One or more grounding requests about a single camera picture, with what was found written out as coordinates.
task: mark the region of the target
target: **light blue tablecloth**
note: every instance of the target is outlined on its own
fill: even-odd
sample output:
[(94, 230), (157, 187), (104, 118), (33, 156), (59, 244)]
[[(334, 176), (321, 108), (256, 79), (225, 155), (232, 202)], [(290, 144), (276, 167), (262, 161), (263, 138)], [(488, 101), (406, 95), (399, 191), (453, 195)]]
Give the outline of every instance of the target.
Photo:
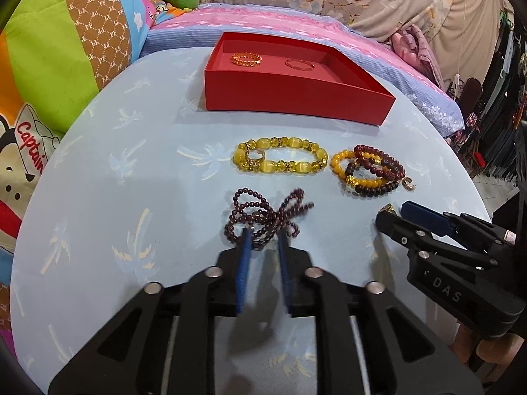
[[(207, 112), (203, 69), (211, 50), (157, 52), (119, 74), (68, 131), (36, 187), (15, 251), (11, 319), (18, 358), (43, 391), (147, 281), (185, 282), (231, 247), (223, 226), (234, 192), (245, 186), (273, 206), (303, 188), (315, 208), (297, 220), (301, 233), (293, 246), (344, 282), (382, 281), (444, 339), (452, 336), (453, 319), (407, 283), (407, 250), (374, 225), (381, 207), (407, 200), (488, 219), (434, 127), (384, 80), (396, 101), (380, 127)], [(329, 168), (266, 176), (240, 173), (230, 161), (239, 142), (284, 135), (317, 141), (330, 156), (356, 144), (374, 146), (397, 158), (417, 188), (362, 198), (343, 190)], [(269, 154), (310, 157), (288, 149)], [(286, 315), (279, 279), (270, 244), (252, 256), (246, 311), (219, 320), (217, 393), (316, 393), (314, 324)]]

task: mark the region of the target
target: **pink blanket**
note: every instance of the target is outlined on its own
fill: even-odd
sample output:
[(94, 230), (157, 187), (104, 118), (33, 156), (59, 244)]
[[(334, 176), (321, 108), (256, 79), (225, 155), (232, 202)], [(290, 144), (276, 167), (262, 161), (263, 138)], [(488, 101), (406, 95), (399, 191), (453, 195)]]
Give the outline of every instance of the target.
[(390, 40), (397, 56), (439, 87), (443, 86), (443, 76), (434, 52), (417, 25), (410, 25), (404, 31), (393, 34)]

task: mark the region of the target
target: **dark red beaded bracelet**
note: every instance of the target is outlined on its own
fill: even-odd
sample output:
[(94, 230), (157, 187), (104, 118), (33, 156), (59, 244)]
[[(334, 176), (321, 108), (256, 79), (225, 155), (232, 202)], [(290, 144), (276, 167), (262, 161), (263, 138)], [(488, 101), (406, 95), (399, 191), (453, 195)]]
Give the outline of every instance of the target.
[[(354, 150), (357, 164), (364, 166), (364, 169), (370, 170), (372, 174), (390, 181), (400, 181), (406, 176), (406, 170), (389, 154), (380, 151), (377, 148), (368, 147), (367, 145), (357, 145)], [(365, 157), (364, 154), (373, 154), (380, 157), (380, 162), (376, 162), (373, 157)], [(375, 163), (384, 166), (386, 169), (377, 169), (373, 167)]]

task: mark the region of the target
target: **gold ring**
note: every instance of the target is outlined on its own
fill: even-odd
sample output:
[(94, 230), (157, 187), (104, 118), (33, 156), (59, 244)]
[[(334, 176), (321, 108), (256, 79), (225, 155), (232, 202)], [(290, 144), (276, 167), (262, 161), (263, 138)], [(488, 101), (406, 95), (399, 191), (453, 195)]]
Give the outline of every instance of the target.
[(249, 52), (239, 52), (231, 56), (231, 61), (233, 64), (241, 65), (242, 67), (256, 67), (262, 62), (262, 57)]
[[(249, 154), (252, 153), (252, 152), (255, 152), (255, 153), (258, 153), (260, 155), (259, 158), (257, 159), (252, 159)], [(265, 160), (265, 151), (259, 149), (259, 148), (256, 148), (254, 150), (250, 150), (248, 149), (246, 152), (245, 152), (245, 159), (247, 161), (247, 164), (249, 165), (249, 170), (250, 171), (254, 171), (254, 172), (257, 172), (260, 170), (260, 165), (262, 164), (262, 162)]]
[(415, 190), (415, 185), (412, 185), (413, 180), (410, 177), (406, 177), (402, 179), (402, 186), (406, 188), (409, 192), (412, 192)]
[[(294, 65), (292, 63), (303, 64), (306, 67), (299, 67), (299, 66)], [(313, 71), (315, 69), (315, 66), (312, 63), (309, 63), (307, 61), (303, 61), (301, 59), (287, 59), (285, 64), (289, 68), (293, 68), (294, 70), (299, 70), (299, 71)]]

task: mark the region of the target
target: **red box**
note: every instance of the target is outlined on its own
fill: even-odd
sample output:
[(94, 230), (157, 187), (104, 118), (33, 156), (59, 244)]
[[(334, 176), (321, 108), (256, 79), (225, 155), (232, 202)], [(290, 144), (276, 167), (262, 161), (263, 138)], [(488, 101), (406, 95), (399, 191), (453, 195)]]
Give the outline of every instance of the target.
[[(233, 54), (262, 57), (256, 67), (231, 61)], [(285, 64), (301, 59), (315, 68)], [(331, 117), (381, 125), (395, 97), (333, 47), (266, 34), (223, 33), (205, 67), (207, 110), (249, 110)]]

